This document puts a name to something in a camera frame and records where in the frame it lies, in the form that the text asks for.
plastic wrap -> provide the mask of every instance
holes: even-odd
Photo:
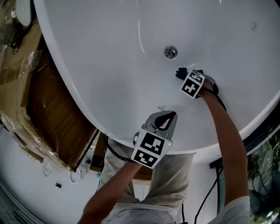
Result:
[[[12,19],[16,18],[16,0],[4,0],[1,2],[1,24],[10,23]]]
[[[73,101],[41,37],[34,24],[16,55],[11,48],[0,53],[0,118],[20,147],[75,171],[95,127]]]

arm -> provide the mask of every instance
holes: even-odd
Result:
[[[249,195],[246,150],[237,128],[215,96],[205,91],[199,94],[214,119],[224,165],[225,205],[227,205],[236,198]]]
[[[120,196],[125,191],[141,164],[127,162],[103,187],[88,201],[79,224],[99,224],[105,219]]]

black cable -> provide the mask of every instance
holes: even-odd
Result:
[[[123,157],[123,156],[117,154],[116,151],[113,150],[112,147],[109,145],[109,143],[108,143],[108,136],[107,136],[107,135],[103,134],[103,140],[104,140],[104,143],[105,143],[106,147],[107,147],[118,159],[123,160],[123,161],[125,161],[125,162],[135,163],[135,161],[133,161],[132,159],[126,158],[126,157]]]
[[[94,133],[91,141],[89,142],[88,146],[87,146],[87,149],[86,151],[84,152],[83,156],[79,159],[79,161],[77,162],[77,165],[75,166],[75,169],[77,170],[78,169],[78,166],[81,164],[82,160],[84,159],[84,157],[86,156],[88,150],[89,150],[89,147],[92,145],[93,141],[95,140],[96,136],[98,135],[99,133],[99,130],[96,129],[96,132]]]
[[[219,170],[218,168],[216,168],[216,175],[219,175]],[[221,210],[221,186],[220,186],[220,179],[218,179],[217,181],[217,193],[218,193],[218,202],[217,202],[217,215],[220,213]]]
[[[255,191],[255,194],[256,194],[256,195],[259,195],[259,196],[263,196],[263,197],[268,196],[268,195],[270,194],[268,191],[267,191],[268,194],[262,195],[260,192],[258,192],[258,191],[255,189],[255,186],[254,186],[255,177],[256,177],[256,172],[253,174],[253,178],[252,178],[252,186],[253,186],[253,189],[254,189],[254,191]]]
[[[200,211],[201,211],[201,209],[202,209],[202,207],[203,207],[203,205],[204,205],[204,203],[205,203],[207,197],[210,195],[211,191],[213,190],[214,186],[216,185],[216,183],[217,183],[217,181],[218,181],[218,179],[219,179],[219,177],[220,177],[220,175],[221,175],[223,169],[224,169],[224,168],[222,168],[222,169],[220,170],[220,173],[218,174],[217,179],[215,180],[213,186],[211,187],[210,191],[208,192],[208,194],[207,194],[206,197],[204,198],[204,200],[203,200],[203,202],[202,202],[200,208],[198,209],[198,212],[197,212],[196,217],[195,217],[195,219],[194,219],[194,224],[196,224],[196,220],[197,220],[197,218],[198,218],[198,215],[199,215],[199,213],[200,213]]]
[[[184,223],[185,222],[184,203],[182,204],[182,219],[183,219],[183,223]]]
[[[271,192],[269,192],[269,191],[267,190],[267,188],[264,186],[263,179],[262,179],[262,176],[261,176],[261,173],[260,173],[260,172],[259,172],[259,178],[261,179],[261,183],[262,183],[262,185],[263,185],[263,188],[266,190],[266,192],[268,193],[268,195],[271,194]]]
[[[219,101],[219,103],[222,105],[222,107],[224,108],[224,110],[227,111],[227,109],[226,109],[224,103],[222,102],[221,98],[220,98],[220,97],[218,96],[218,94],[216,94],[213,90],[207,89],[207,88],[205,88],[205,87],[201,87],[200,90],[201,90],[201,91],[205,91],[205,92],[209,92],[209,93],[211,93],[212,95],[214,95],[214,96],[217,98],[217,100]]]
[[[261,210],[263,209],[264,201],[262,200],[262,198],[261,198],[259,192],[255,191],[255,190],[253,190],[252,192],[253,192],[253,194],[256,195],[257,199],[259,200],[259,203],[260,203],[260,206],[259,206],[259,207],[260,207],[260,208],[259,208],[259,210],[256,212],[256,211],[253,209],[251,203],[250,203],[250,207],[251,207],[251,209],[252,209],[252,211],[253,211],[254,214],[258,214],[259,211],[261,211]]]
[[[106,154],[106,151],[107,151],[107,147],[105,147],[104,153],[103,153],[103,166],[102,166],[102,168],[101,168],[101,173],[102,173],[102,171],[103,171],[103,169],[104,169],[104,166],[105,166],[105,154]]]

cable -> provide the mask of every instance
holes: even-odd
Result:
[[[204,198],[204,200],[203,200],[203,202],[202,202],[200,208],[198,209],[198,212],[197,212],[196,217],[195,217],[195,219],[194,219],[194,224],[196,224],[196,220],[197,220],[197,218],[198,218],[198,215],[199,215],[199,213],[200,213],[200,211],[201,211],[201,209],[202,209],[202,207],[203,207],[203,205],[204,205],[204,203],[205,203],[207,197],[210,195],[211,191],[213,190],[214,186],[216,185],[216,183],[217,183],[217,181],[218,181],[218,179],[219,179],[219,177],[220,177],[220,175],[221,175],[223,169],[224,169],[224,168],[222,168],[222,169],[220,170],[220,173],[218,174],[217,179],[215,180],[213,186],[211,187],[210,191],[208,192],[208,194],[207,194],[206,197]]]
[[[103,140],[104,140],[104,143],[106,145],[106,147],[120,160],[123,160],[125,162],[131,162],[131,163],[135,163],[135,161],[133,161],[132,159],[130,158],[126,158],[126,157],[123,157],[121,155],[119,155],[118,153],[116,153],[115,150],[113,150],[113,148],[109,145],[108,143],[108,136],[103,134]]]
[[[260,172],[259,172],[259,178],[261,179],[263,188],[266,190],[266,192],[268,192],[268,195],[271,194],[271,192],[269,192],[269,191],[267,190],[267,188],[264,186],[263,179],[262,179],[262,176],[261,176],[261,173],[260,173]]]
[[[260,192],[258,192],[258,191],[255,189],[255,186],[254,186],[255,177],[256,177],[256,172],[253,174],[253,178],[252,178],[252,186],[253,186],[253,189],[254,189],[254,191],[255,191],[255,194],[256,194],[256,195],[259,195],[259,196],[263,196],[263,197],[270,195],[270,192],[268,192],[267,189],[266,189],[266,191],[268,192],[268,194],[265,194],[265,195],[262,195]]]
[[[201,91],[205,91],[205,92],[209,92],[209,93],[211,93],[212,95],[214,95],[214,96],[217,98],[217,100],[219,101],[219,103],[222,105],[222,107],[224,108],[224,110],[227,111],[227,109],[226,109],[224,103],[222,102],[221,98],[220,98],[220,97],[218,96],[218,94],[216,94],[213,90],[207,89],[207,88],[205,88],[205,87],[201,87],[200,90],[201,90]]]
[[[184,223],[185,222],[184,203],[182,204],[182,219],[183,219],[183,223]]]

